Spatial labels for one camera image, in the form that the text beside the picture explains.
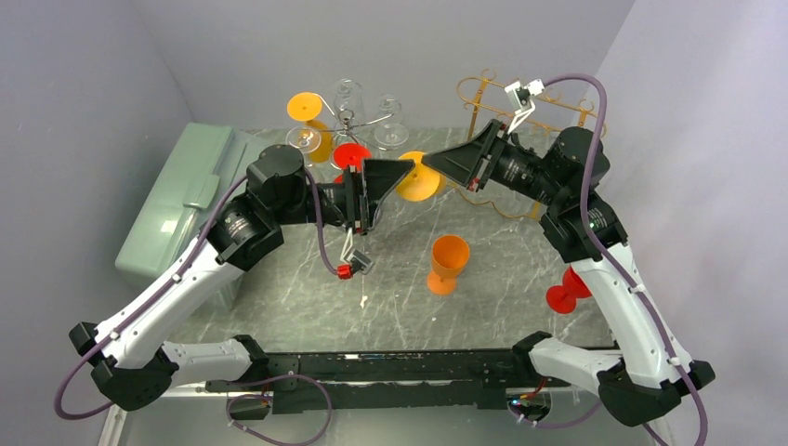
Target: table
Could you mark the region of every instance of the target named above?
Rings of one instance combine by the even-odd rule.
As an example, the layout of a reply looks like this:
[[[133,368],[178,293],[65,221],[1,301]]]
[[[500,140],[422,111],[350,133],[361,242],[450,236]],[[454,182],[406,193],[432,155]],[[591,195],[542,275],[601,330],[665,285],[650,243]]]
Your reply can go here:
[[[287,129],[257,133],[284,141]],[[406,151],[441,150],[466,135],[462,128],[413,129],[401,149],[372,151],[396,158]],[[524,135],[521,142],[544,153],[549,140]],[[328,163],[318,168],[325,181],[339,173]],[[479,196],[494,198],[513,214],[532,206],[492,182]],[[392,193],[383,212],[378,227],[357,241],[375,261],[368,275],[339,281],[321,262],[314,225],[286,227],[285,244],[245,274],[232,311],[200,308],[170,340],[218,342],[247,334],[273,352],[508,348],[542,330],[576,346],[612,344],[593,299],[580,301],[569,315],[547,307],[545,291],[560,282],[566,267],[535,220],[504,218],[488,206],[465,202],[451,188],[420,203]],[[463,237],[471,257],[456,291],[438,297],[426,279],[430,248],[444,234]],[[344,232],[326,229],[335,264],[344,238]]]

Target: white wall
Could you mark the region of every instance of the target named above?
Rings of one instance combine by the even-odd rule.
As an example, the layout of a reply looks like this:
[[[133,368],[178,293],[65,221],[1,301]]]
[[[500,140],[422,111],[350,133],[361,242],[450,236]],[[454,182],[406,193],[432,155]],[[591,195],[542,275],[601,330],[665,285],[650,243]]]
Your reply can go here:
[[[304,90],[329,95],[342,77],[361,82],[368,114],[392,93],[410,125],[467,125],[454,93],[461,78],[483,68],[504,83],[595,72],[634,2],[133,1],[196,118],[247,128],[293,126],[287,100]],[[509,110],[497,93],[487,100]],[[576,101],[584,88],[564,93]],[[547,120],[569,117],[553,110]]]
[[[693,356],[708,444],[788,444],[788,6],[637,0],[598,71],[612,168],[602,191]],[[695,439],[691,400],[670,417]]]
[[[0,6],[0,442],[96,444],[103,417],[59,420],[77,360],[68,331],[132,297],[114,270],[125,234],[190,120],[127,0]],[[104,401],[80,374],[81,412]]]

